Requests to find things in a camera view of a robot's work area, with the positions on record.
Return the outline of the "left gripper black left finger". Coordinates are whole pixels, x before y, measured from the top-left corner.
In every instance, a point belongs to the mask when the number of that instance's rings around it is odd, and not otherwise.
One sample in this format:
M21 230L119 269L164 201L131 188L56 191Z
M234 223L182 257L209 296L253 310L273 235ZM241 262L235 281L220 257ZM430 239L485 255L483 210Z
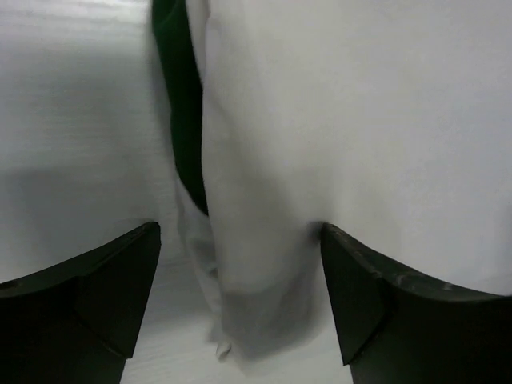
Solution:
M3 383L119 383L134 355L161 249L147 222L1 284Z

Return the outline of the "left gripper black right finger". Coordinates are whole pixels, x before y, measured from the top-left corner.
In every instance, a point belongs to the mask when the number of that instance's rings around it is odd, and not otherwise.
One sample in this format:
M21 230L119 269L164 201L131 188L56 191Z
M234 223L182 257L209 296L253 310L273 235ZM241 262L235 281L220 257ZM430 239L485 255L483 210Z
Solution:
M331 224L322 227L321 256L354 382L510 382L510 297L433 278Z

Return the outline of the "white and green raglan t-shirt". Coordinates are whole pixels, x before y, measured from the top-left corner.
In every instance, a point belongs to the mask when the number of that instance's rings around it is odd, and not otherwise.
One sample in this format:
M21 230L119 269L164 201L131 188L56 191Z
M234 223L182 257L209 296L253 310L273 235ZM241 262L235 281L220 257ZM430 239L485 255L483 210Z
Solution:
M253 361L315 324L318 232L511 291L508 1L155 1L181 237Z

